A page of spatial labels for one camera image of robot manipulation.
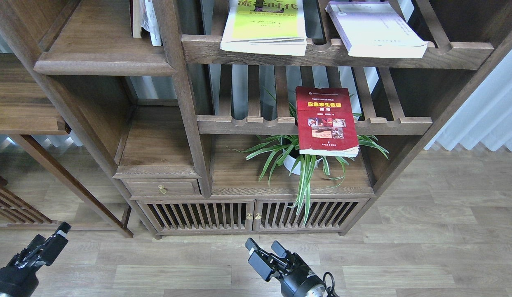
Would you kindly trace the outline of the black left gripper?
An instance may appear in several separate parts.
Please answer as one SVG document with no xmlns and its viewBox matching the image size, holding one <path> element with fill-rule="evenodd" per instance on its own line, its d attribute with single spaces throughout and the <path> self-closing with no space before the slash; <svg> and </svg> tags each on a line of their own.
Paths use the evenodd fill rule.
<svg viewBox="0 0 512 297">
<path fill-rule="evenodd" d="M 43 264 L 53 264 L 69 242 L 66 236 L 70 229 L 70 224 L 62 222 L 47 240 L 36 235 L 26 249 L 15 254 L 0 269 L 0 297 L 30 297 L 39 285 L 36 272 Z"/>
</svg>

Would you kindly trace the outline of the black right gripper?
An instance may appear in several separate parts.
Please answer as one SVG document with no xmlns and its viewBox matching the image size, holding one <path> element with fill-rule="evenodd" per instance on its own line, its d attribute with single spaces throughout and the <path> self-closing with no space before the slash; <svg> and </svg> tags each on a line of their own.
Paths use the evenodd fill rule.
<svg viewBox="0 0 512 297">
<path fill-rule="evenodd" d="M 249 251 L 248 263 L 265 282 L 275 277 L 281 285 L 284 297 L 322 297 L 325 286 L 323 281 L 297 255 L 290 253 L 279 241 L 274 241 L 271 250 L 283 261 L 273 263 L 275 255 L 261 249 L 253 238 L 248 238 L 245 247 Z"/>
</svg>

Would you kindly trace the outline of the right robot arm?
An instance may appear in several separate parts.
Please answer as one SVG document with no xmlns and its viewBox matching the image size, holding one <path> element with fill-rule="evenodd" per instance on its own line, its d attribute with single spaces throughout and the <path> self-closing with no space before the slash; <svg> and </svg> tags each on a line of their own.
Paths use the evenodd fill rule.
<svg viewBox="0 0 512 297">
<path fill-rule="evenodd" d="M 271 248 L 276 254 L 261 249 L 253 238 L 245 247 L 249 251 L 248 263 L 266 281 L 276 278 L 284 297 L 336 297 L 335 286 L 329 286 L 295 252 L 286 250 L 278 241 Z"/>
</svg>

